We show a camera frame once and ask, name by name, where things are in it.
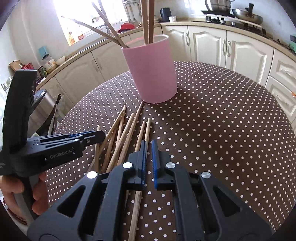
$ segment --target triangular cutout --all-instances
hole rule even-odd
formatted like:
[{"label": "triangular cutout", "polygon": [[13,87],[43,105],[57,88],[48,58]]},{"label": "triangular cutout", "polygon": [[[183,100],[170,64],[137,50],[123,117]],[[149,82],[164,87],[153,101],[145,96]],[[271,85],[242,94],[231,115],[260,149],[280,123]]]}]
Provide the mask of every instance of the triangular cutout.
[{"label": "triangular cutout", "polygon": [[214,186],[213,190],[225,217],[230,217],[231,215],[234,215],[240,211],[240,208],[218,187]]},{"label": "triangular cutout", "polygon": [[84,191],[85,191],[84,185],[78,187],[70,196],[67,197],[67,199],[64,202],[62,202],[58,206],[57,211],[70,218],[74,217],[76,209],[79,205],[79,202],[83,196]]}]

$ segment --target cup rim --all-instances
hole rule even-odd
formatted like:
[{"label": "cup rim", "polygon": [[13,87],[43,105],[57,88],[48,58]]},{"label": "cup rim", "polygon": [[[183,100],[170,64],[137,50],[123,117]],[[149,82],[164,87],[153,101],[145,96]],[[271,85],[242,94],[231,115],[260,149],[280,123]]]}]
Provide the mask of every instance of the cup rim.
[{"label": "cup rim", "polygon": [[[153,42],[153,43],[151,43],[151,44],[148,44],[148,45],[158,44],[158,43],[160,43],[160,42],[162,42],[162,41],[166,41],[167,39],[169,39],[169,36],[166,35],[166,34],[158,34],[158,35],[154,35],[154,37],[155,37],[155,36],[164,36],[165,38],[164,38],[164,39],[161,39],[161,40],[159,40],[159,41],[157,41],[157,42]],[[134,40],[131,40],[131,41],[127,42],[126,45],[128,46],[129,44],[131,44],[131,43],[135,43],[135,42],[140,41],[140,40],[144,40],[144,36],[139,37],[139,38],[136,38],[136,39],[134,39]],[[136,48],[145,47],[145,46],[148,46],[148,45],[140,45],[140,46],[130,47],[130,48],[122,48],[122,47],[121,47],[121,48],[122,48],[123,50],[129,50],[129,49],[136,49]]]}]

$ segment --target pink cup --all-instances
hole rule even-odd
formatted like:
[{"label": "pink cup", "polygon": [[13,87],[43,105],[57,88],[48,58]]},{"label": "pink cup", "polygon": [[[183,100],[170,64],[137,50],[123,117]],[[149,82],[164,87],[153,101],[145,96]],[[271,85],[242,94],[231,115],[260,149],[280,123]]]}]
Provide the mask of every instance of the pink cup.
[{"label": "pink cup", "polygon": [[155,35],[148,45],[142,37],[127,45],[122,51],[142,100],[156,104],[171,99],[177,92],[177,76],[169,37]]}]

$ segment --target window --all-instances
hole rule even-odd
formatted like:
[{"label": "window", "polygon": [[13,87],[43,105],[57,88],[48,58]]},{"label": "window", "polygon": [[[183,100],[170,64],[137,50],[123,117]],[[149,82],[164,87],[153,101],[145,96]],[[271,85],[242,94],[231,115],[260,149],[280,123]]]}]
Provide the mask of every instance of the window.
[{"label": "window", "polygon": [[[122,0],[94,0],[112,25],[128,21]],[[62,18],[74,18],[92,27],[107,32],[104,21],[92,6],[92,0],[54,0],[55,9],[64,35],[71,46],[77,41],[93,33],[89,28]]]}]

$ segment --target round table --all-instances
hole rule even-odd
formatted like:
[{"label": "round table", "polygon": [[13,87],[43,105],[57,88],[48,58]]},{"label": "round table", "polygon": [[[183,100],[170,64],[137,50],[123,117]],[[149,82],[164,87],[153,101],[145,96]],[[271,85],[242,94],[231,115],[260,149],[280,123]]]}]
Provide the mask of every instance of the round table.
[{"label": "round table", "polygon": [[[143,120],[152,119],[150,140],[171,160],[193,173],[211,172],[270,224],[279,228],[295,203],[295,135],[276,99],[261,85],[231,70],[205,63],[175,62],[178,92],[161,104],[144,103],[129,153],[134,151]],[[67,114],[57,134],[108,132],[123,105],[125,123],[141,98],[130,72],[98,86]],[[83,157],[51,169],[49,204],[70,189],[94,157],[94,145]],[[147,187],[143,191],[136,240],[176,240],[172,194],[153,186],[151,145]],[[122,223],[128,240],[134,192]]]}]

